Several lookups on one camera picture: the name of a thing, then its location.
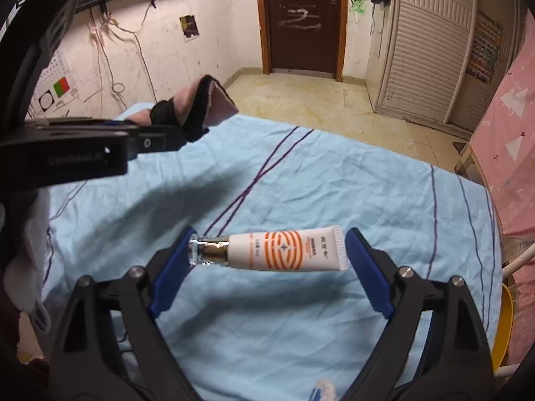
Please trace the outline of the white slatted wardrobe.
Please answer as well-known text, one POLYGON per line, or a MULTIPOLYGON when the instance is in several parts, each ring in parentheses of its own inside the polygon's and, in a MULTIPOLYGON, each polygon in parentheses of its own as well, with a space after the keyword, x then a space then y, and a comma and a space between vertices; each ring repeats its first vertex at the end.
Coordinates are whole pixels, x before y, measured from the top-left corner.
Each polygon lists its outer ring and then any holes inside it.
POLYGON ((470 136, 518 52, 521 0, 392 0, 374 5, 366 87, 373 111, 470 136), (502 27, 493 79, 466 73, 476 16, 502 27))

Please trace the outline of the yellow plastic trash bin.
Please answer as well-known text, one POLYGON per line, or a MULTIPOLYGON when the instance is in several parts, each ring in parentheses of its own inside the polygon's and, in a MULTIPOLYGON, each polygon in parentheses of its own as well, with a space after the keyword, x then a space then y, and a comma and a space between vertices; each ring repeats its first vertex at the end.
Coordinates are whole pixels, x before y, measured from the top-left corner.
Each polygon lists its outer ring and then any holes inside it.
POLYGON ((500 310, 497 333, 492 349, 493 370, 495 372, 498 371, 498 369, 504 363, 504 360, 506 358, 512 337, 513 321, 514 306, 512 294, 507 285, 503 283, 502 306, 500 310))

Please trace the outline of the eye chart poster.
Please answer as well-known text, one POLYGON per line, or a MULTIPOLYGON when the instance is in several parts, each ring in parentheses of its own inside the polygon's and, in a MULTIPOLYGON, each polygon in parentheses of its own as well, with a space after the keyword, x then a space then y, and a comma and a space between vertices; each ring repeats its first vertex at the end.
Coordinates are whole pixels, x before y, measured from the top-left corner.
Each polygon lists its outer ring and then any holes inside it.
POLYGON ((27 120, 51 116, 79 98, 71 67, 61 51, 55 53, 38 79, 28 108, 27 120))

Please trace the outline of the colourful wall chart poster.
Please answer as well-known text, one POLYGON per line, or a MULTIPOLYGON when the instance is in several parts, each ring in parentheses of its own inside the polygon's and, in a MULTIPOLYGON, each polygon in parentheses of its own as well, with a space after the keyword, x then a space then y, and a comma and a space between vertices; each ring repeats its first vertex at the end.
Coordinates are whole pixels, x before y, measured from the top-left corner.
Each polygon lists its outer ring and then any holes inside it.
POLYGON ((502 27, 483 11, 478 11, 466 73, 490 84, 502 45, 502 27))

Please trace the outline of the pink and black sock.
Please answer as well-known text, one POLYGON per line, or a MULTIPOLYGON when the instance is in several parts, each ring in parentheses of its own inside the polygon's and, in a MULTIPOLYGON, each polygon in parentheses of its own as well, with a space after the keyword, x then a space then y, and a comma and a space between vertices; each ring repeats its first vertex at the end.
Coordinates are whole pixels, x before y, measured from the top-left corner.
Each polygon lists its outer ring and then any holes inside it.
POLYGON ((190 87, 179 90, 171 99, 157 102, 150 109, 137 111, 127 120, 141 127, 177 129, 180 147, 201 139, 210 128, 238 114, 238 107, 218 80, 201 76, 190 87))

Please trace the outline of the light blue bed sheet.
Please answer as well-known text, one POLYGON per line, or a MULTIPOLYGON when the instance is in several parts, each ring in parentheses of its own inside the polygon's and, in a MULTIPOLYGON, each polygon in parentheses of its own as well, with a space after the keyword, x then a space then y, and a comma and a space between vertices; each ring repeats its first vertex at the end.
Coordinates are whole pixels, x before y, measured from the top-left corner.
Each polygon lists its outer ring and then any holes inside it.
MULTIPOLYGON (((177 152, 141 155, 128 173, 51 190, 53 322, 85 275, 118 278, 201 233, 357 228, 420 276, 467 282, 489 341, 501 307, 499 229, 485 188, 395 152, 237 115, 177 152)), ((353 271, 201 267, 158 321, 206 400, 304 400, 317 380, 352 384, 386 324, 353 271)))

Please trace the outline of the white orange cosmetic tube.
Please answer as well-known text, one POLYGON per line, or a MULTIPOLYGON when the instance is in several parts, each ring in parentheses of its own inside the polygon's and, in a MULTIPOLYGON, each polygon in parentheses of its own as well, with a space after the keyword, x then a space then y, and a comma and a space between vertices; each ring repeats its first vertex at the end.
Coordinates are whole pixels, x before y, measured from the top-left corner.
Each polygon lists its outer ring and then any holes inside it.
POLYGON ((340 226, 217 238, 192 235, 189 257, 193 265, 263 272, 343 272, 349 265, 340 226))

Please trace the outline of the pink tree-print curtain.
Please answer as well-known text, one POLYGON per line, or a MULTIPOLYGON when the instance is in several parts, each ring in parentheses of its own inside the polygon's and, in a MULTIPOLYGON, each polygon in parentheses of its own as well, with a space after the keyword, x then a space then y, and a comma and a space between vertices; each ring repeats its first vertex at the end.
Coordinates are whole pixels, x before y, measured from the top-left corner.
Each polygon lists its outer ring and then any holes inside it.
MULTIPOLYGON (((534 244, 534 17, 527 13, 520 50, 470 139, 498 215, 506 265, 534 244)), ((534 341, 534 258, 513 274, 514 321, 508 363, 534 341)))

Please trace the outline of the dark wall sticker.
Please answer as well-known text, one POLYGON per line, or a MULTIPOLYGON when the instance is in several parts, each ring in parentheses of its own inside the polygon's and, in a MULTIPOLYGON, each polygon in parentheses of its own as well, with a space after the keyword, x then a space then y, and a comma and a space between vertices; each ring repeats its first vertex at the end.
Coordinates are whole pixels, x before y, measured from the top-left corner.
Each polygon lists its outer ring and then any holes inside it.
POLYGON ((199 28, 194 15, 181 16, 180 21, 184 42, 190 42, 200 36, 199 28))

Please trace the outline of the white metal chair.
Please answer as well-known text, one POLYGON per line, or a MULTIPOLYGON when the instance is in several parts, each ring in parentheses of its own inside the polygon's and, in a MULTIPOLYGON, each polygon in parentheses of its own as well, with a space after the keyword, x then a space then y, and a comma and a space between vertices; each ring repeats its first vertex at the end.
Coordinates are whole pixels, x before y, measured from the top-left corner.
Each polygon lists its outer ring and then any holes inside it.
MULTIPOLYGON (((515 272, 521 269, 525 264, 534 258, 534 248, 535 244, 532 244, 530 247, 526 248, 525 251, 520 254, 517 258, 510 261, 502 269, 502 279, 507 280, 512 277, 515 272)), ((495 371, 495 378, 509 378, 511 377, 519 368, 519 364, 507 365, 504 367, 499 367, 495 371)))

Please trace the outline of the dark brown door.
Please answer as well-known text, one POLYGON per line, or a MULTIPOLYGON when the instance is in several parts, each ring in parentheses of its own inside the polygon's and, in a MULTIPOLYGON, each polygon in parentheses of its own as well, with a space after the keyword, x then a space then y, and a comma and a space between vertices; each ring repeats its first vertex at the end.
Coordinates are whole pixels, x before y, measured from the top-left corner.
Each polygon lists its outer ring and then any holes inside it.
POLYGON ((262 70, 342 80, 347 0, 257 0, 262 70))

